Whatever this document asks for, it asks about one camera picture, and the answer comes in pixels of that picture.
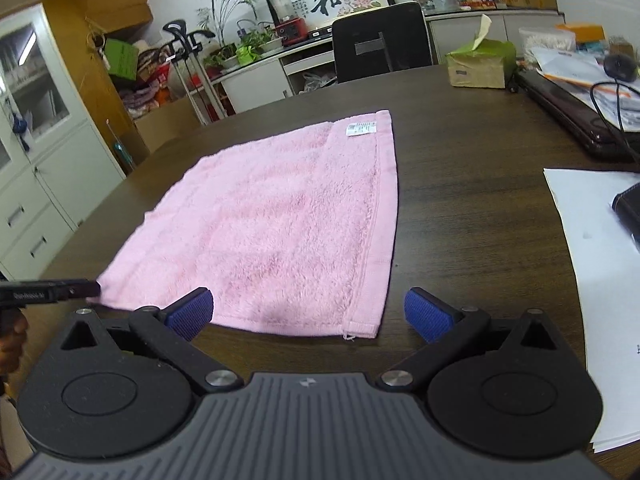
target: pink towel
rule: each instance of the pink towel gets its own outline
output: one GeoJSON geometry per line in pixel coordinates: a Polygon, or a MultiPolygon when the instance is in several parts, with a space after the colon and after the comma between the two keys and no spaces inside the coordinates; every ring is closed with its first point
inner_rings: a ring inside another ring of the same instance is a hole
{"type": "Polygon", "coordinates": [[[164,307],[205,286],[215,324],[375,337],[397,215],[387,111],[233,146],[202,158],[146,213],[98,278],[100,302],[164,307]],[[375,133],[346,135],[369,121],[375,133]]]}

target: computer mouse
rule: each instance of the computer mouse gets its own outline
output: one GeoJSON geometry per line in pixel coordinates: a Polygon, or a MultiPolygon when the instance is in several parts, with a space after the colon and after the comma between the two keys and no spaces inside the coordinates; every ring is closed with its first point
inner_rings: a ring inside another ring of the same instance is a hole
{"type": "Polygon", "coordinates": [[[631,83],[638,77],[638,64],[627,54],[609,54],[604,59],[604,73],[613,79],[631,83]]]}

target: drawer handle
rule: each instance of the drawer handle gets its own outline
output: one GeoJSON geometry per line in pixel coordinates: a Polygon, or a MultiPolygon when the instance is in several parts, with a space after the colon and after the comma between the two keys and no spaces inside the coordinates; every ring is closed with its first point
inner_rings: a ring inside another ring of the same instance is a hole
{"type": "Polygon", "coordinates": [[[18,206],[18,209],[16,209],[13,213],[11,213],[11,214],[9,215],[9,218],[7,218],[7,219],[6,219],[6,224],[7,224],[9,227],[13,227],[13,226],[14,226],[15,221],[16,221],[18,218],[20,218],[20,216],[22,215],[22,213],[24,213],[24,208],[23,208],[21,205],[19,205],[19,206],[18,206]]]}
{"type": "Polygon", "coordinates": [[[36,257],[36,252],[38,251],[39,248],[41,248],[44,244],[47,243],[47,239],[43,236],[38,243],[35,245],[35,247],[29,252],[29,254],[31,255],[32,258],[36,257]]]}

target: metal screw cap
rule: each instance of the metal screw cap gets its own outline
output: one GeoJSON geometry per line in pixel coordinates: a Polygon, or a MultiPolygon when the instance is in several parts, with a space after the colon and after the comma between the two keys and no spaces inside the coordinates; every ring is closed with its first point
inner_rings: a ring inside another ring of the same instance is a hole
{"type": "Polygon", "coordinates": [[[404,370],[389,370],[380,377],[382,382],[387,386],[399,388],[400,386],[408,386],[414,382],[414,377],[404,370]]]}
{"type": "Polygon", "coordinates": [[[205,377],[205,381],[211,386],[222,388],[224,386],[231,386],[238,380],[238,376],[231,370],[215,370],[209,372],[205,377]]]}

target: green box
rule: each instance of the green box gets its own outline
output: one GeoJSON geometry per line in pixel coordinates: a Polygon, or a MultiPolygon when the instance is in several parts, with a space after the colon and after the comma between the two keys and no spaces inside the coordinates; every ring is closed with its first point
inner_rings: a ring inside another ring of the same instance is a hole
{"type": "Polygon", "coordinates": [[[516,47],[510,41],[487,40],[491,19],[482,16],[475,41],[447,54],[452,86],[505,88],[516,70],[516,47]]]}
{"type": "Polygon", "coordinates": [[[138,54],[138,50],[129,43],[107,40],[104,55],[111,65],[109,75],[135,81],[138,74],[138,54]]]}

